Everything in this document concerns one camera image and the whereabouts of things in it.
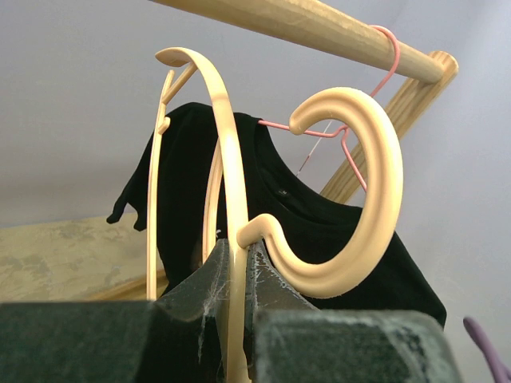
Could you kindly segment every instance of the black t-shirt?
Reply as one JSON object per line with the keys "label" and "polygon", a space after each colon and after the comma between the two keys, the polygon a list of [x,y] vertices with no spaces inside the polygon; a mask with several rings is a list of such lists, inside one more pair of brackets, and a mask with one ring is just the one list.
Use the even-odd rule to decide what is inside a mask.
{"label": "black t-shirt", "polygon": [[[192,253],[201,239],[209,169],[218,134],[212,107],[182,105],[168,114],[163,135],[157,204],[157,246],[169,286],[192,272]],[[331,202],[297,179],[280,158],[258,118],[235,113],[243,157],[249,219],[274,215],[290,248],[303,261],[323,263],[333,258],[355,231],[362,208]],[[147,189],[152,138],[107,219],[114,223],[127,203],[138,213],[135,229],[146,228]],[[218,237],[227,238],[224,187],[220,191]],[[320,309],[416,310],[446,322],[446,309],[401,240],[394,233],[382,259],[353,290],[329,299],[308,298]]]}

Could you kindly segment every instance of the pink wire hanger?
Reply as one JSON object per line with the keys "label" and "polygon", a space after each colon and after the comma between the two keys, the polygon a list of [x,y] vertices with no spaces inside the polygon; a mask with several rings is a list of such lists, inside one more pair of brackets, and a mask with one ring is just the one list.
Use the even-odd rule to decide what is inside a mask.
{"label": "pink wire hanger", "polygon": [[[389,73],[383,78],[383,80],[380,81],[380,83],[376,86],[376,88],[374,88],[374,90],[370,93],[370,96],[374,97],[376,95],[376,93],[378,93],[380,91],[380,89],[389,81],[389,79],[392,77],[392,75],[394,74],[394,72],[398,68],[399,59],[401,57],[401,49],[399,48],[399,41],[398,41],[398,39],[387,28],[385,28],[383,26],[372,26],[372,27],[375,28],[376,30],[379,30],[380,32],[383,32],[390,39],[390,41],[392,42],[392,46],[394,47],[394,64],[390,68]],[[277,124],[275,122],[270,122],[270,121],[266,121],[266,120],[260,120],[259,124],[266,125],[266,126],[269,126],[269,127],[272,127],[272,128],[289,130],[289,126],[287,126],[287,125]],[[341,139],[341,146],[343,147],[343,152],[346,155],[346,158],[347,158],[351,168],[353,169],[353,172],[357,176],[358,181],[362,185],[362,188],[364,189],[364,191],[366,191],[367,190],[366,181],[363,179],[362,174],[358,170],[356,163],[353,161],[353,158],[351,158],[350,151],[349,151],[349,149],[347,147],[347,144],[346,144],[346,139],[347,139],[347,136],[348,136],[349,127],[345,124],[345,125],[339,127],[333,133],[326,133],[327,129],[325,129],[325,132],[323,132],[323,133],[315,132],[313,130],[307,130],[304,133],[304,134],[307,134],[309,136],[319,137],[319,140],[318,140],[318,142],[316,142],[315,146],[313,147],[311,152],[308,154],[307,158],[305,159],[305,161],[303,162],[302,166],[298,170],[298,173],[300,173],[302,171],[302,169],[305,166],[305,164],[307,163],[307,161],[309,161],[309,159],[312,156],[313,151],[318,146],[318,143],[319,143],[319,141],[322,138],[334,138],[334,137],[338,136],[340,134],[340,132],[343,130],[344,134],[343,134],[343,138]]]}

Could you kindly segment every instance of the curved hanger hook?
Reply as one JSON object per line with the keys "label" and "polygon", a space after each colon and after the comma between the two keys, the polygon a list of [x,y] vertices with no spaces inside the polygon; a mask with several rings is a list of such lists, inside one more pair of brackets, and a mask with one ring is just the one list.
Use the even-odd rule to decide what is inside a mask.
{"label": "curved hanger hook", "polygon": [[304,101],[292,113],[289,126],[299,135],[327,119],[350,126],[366,156],[366,202],[348,244],[333,259],[316,265],[305,263],[293,253],[272,215],[258,215],[237,235],[241,247],[264,238],[280,274],[297,291],[315,298],[341,295],[369,275],[389,245],[402,200],[401,150],[383,108],[359,90],[332,88]]}
{"label": "curved hanger hook", "polygon": [[247,196],[243,165],[241,162],[240,142],[236,131],[236,123],[232,114],[231,103],[222,78],[213,64],[200,53],[185,48],[167,48],[156,54],[156,59],[169,66],[182,66],[190,63],[176,82],[170,86],[172,78],[165,81],[160,98],[158,118],[156,119],[153,151],[149,172],[149,213],[148,213],[148,265],[156,270],[156,190],[157,164],[160,159],[161,135],[169,124],[168,119],[161,121],[165,106],[176,95],[179,89],[198,69],[202,74],[209,96],[211,97],[213,113],[220,144],[220,153],[229,161],[223,165],[225,178],[225,194],[227,199],[228,241],[229,241],[229,301],[225,309],[228,315],[220,327],[220,344],[226,368],[228,383],[249,382],[247,359],[243,351],[244,335],[244,304],[247,268],[247,250],[241,248],[236,241],[236,232],[248,221]]}

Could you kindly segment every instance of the clothes hanger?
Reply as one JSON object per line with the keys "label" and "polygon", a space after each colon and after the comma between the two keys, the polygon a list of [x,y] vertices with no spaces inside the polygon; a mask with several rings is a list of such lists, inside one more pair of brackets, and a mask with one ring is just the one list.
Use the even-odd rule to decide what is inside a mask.
{"label": "clothes hanger", "polygon": [[[383,80],[381,80],[379,82],[379,84],[376,86],[376,88],[374,88],[374,90],[370,93],[370,96],[374,97],[380,91],[380,89],[389,81],[389,79],[392,77],[392,75],[395,73],[396,69],[398,68],[399,59],[401,57],[401,48],[399,46],[398,39],[387,28],[385,28],[383,26],[372,26],[372,27],[375,28],[376,30],[379,30],[380,32],[384,33],[389,38],[390,42],[392,43],[392,46],[394,47],[394,64],[390,68],[387,75],[383,78]],[[266,120],[260,120],[258,122],[258,124],[266,125],[266,126],[269,126],[272,128],[278,128],[278,129],[282,129],[282,130],[289,130],[289,126],[277,124],[275,122],[270,122],[270,121],[266,121]],[[363,176],[360,173],[359,169],[357,168],[356,163],[353,161],[353,158],[351,158],[350,150],[347,147],[346,140],[347,140],[347,136],[348,136],[348,132],[349,132],[349,127],[346,124],[340,126],[333,133],[326,133],[326,131],[325,132],[306,131],[303,133],[303,134],[307,134],[309,136],[319,137],[319,139],[316,142],[316,144],[314,145],[313,149],[309,152],[309,154],[305,158],[305,161],[300,166],[297,175],[302,171],[302,169],[305,166],[305,164],[307,163],[307,161],[309,161],[313,151],[315,150],[316,146],[321,141],[321,139],[337,137],[341,131],[344,131],[343,137],[341,138],[341,147],[343,148],[344,155],[346,156],[348,163],[350,164],[351,168],[353,169],[353,172],[355,173],[357,180],[361,184],[362,189],[366,192],[366,190],[367,190],[366,181],[363,179]]]}
{"label": "clothes hanger", "polygon": [[167,48],[156,54],[156,59],[166,65],[188,67],[177,78],[174,84],[173,71],[169,71],[160,96],[160,104],[156,117],[153,137],[151,163],[149,166],[148,193],[148,299],[156,299],[156,197],[158,185],[158,164],[160,162],[161,137],[171,124],[164,118],[166,105],[183,87],[196,70],[202,74],[209,96],[219,132],[220,151],[222,156],[230,160],[226,164],[225,193],[228,211],[228,242],[230,251],[229,302],[224,306],[227,315],[221,326],[220,344],[225,355],[225,371],[227,382],[249,382],[247,360],[243,351],[244,335],[244,295],[245,269],[247,267],[247,249],[241,248],[236,241],[236,232],[248,221],[247,197],[243,165],[241,162],[240,144],[236,133],[236,125],[229,102],[227,90],[222,78],[213,64],[200,53],[185,48]]}
{"label": "clothes hanger", "polygon": [[[160,150],[158,143],[170,124],[169,120],[163,119],[162,105],[166,105],[198,69],[204,77],[212,99],[219,134],[206,196],[204,235],[208,239],[215,238],[216,217],[210,213],[216,213],[222,173],[225,173],[230,246],[230,296],[226,323],[222,326],[224,331],[221,343],[226,350],[227,382],[249,381],[243,353],[247,247],[260,238],[265,238],[270,256],[281,274],[304,294],[326,298],[356,286],[376,266],[394,233],[402,197],[402,159],[398,139],[388,116],[378,103],[355,89],[337,88],[322,91],[302,103],[293,112],[290,127],[294,134],[301,134],[316,122],[332,117],[353,126],[362,146],[366,149],[368,175],[371,183],[374,182],[375,185],[368,191],[366,206],[362,210],[354,236],[347,246],[334,259],[322,265],[304,263],[292,254],[283,236],[282,227],[275,217],[268,214],[260,215],[248,222],[243,165],[235,121],[224,83],[212,63],[199,53],[183,48],[164,49],[156,54],[156,58],[169,66],[182,66],[187,61],[191,64],[174,85],[170,85],[172,77],[166,80],[160,97],[153,138],[154,152],[149,171],[148,257],[153,260],[148,261],[148,265],[153,270],[156,269],[156,164],[159,163]],[[223,162],[222,158],[228,158],[229,161]],[[213,202],[212,196],[216,196],[216,201]],[[151,275],[151,270],[148,270],[148,284],[154,284]]]}

